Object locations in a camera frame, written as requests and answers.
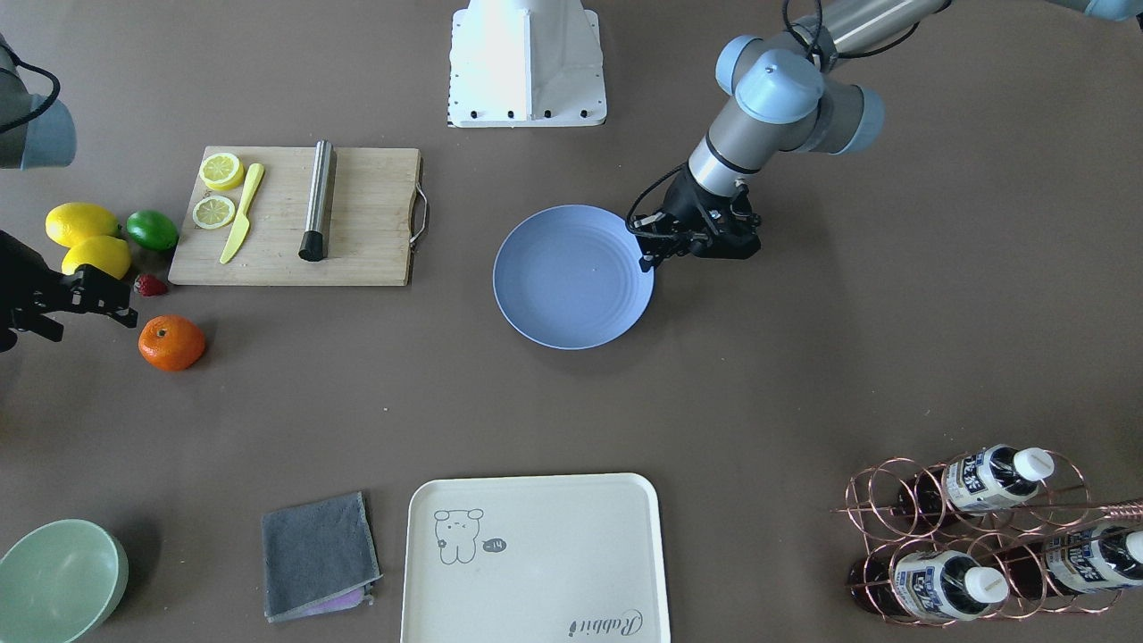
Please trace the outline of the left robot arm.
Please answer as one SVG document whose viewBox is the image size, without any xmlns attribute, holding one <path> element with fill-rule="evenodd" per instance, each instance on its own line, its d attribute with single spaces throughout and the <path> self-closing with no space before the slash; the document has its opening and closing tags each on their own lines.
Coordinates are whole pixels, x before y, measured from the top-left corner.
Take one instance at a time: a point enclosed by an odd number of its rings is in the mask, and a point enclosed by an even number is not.
<svg viewBox="0 0 1143 643">
<path fill-rule="evenodd" d="M 887 53 L 946 9 L 946 1 L 832 1 L 796 21 L 784 16 L 783 32 L 772 39 L 732 39 L 716 69 L 726 105 L 686 162 L 663 175 L 662 204 L 650 214 L 626 212 L 639 268 L 656 270 L 673 256 L 754 256 L 761 220 L 748 201 L 748 182 L 764 164 L 780 152 L 858 152 L 882 130 L 881 97 L 839 85 L 831 71 Z"/>
</svg>

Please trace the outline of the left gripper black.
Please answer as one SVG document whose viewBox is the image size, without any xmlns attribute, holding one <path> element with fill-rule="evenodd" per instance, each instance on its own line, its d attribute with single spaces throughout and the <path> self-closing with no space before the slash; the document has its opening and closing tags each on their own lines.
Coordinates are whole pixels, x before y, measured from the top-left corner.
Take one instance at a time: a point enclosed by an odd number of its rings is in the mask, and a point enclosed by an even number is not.
<svg viewBox="0 0 1143 643">
<path fill-rule="evenodd" d="M 663 203 L 652 214 L 637 215 L 640 201 L 670 180 Z M 748 201 L 748 187 L 717 196 L 702 188 L 689 167 L 677 166 L 645 188 L 625 214 L 625 227 L 637 238 L 639 268 L 650 272 L 671 256 L 700 259 L 746 260 L 759 252 L 760 216 Z"/>
</svg>

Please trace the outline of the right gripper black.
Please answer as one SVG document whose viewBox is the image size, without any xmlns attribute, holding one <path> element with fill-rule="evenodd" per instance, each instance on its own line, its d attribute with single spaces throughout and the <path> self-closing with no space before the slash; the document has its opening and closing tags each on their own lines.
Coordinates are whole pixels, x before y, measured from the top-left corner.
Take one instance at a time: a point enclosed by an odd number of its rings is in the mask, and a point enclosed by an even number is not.
<svg viewBox="0 0 1143 643">
<path fill-rule="evenodd" d="M 15 347 L 19 333 L 61 341 L 63 325 L 54 311 L 98 313 L 135 329 L 138 311 L 130 308 L 131 287 L 99 268 L 74 274 L 50 270 L 43 257 L 17 238 L 1 232 L 1 349 Z"/>
</svg>

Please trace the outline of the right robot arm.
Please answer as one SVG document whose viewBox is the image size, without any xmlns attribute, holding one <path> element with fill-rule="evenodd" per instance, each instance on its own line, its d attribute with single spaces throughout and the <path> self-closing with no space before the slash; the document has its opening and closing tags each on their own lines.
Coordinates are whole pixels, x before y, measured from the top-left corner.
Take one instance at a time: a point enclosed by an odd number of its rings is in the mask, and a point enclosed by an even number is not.
<svg viewBox="0 0 1143 643">
<path fill-rule="evenodd" d="M 1 166 L 5 170 L 66 167 L 75 155 L 75 124 L 59 99 L 57 77 L 39 69 L 1 41 Z M 131 287 L 107 271 L 81 265 L 74 274 L 51 270 L 43 257 L 9 233 L 1 233 L 1 349 L 19 333 L 61 341 L 56 311 L 97 313 L 120 325 L 138 324 L 130 308 Z"/>
</svg>

